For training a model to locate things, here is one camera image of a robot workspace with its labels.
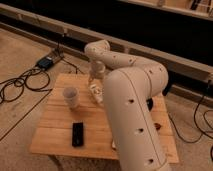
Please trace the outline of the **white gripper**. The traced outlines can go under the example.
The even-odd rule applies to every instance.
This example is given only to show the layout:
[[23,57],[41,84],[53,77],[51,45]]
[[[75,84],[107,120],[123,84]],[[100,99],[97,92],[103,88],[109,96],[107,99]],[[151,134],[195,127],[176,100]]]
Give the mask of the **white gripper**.
[[101,61],[92,60],[90,62],[91,67],[89,71],[89,79],[88,82],[92,83],[95,79],[103,81],[105,77],[105,64]]

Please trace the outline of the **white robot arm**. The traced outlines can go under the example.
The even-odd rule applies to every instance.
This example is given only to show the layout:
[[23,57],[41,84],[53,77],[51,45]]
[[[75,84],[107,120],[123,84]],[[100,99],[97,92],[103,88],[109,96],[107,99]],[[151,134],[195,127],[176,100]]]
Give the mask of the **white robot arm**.
[[103,103],[122,170],[172,171],[147,105],[167,86],[165,66],[112,51],[106,40],[87,44],[84,53],[111,69],[103,79]]

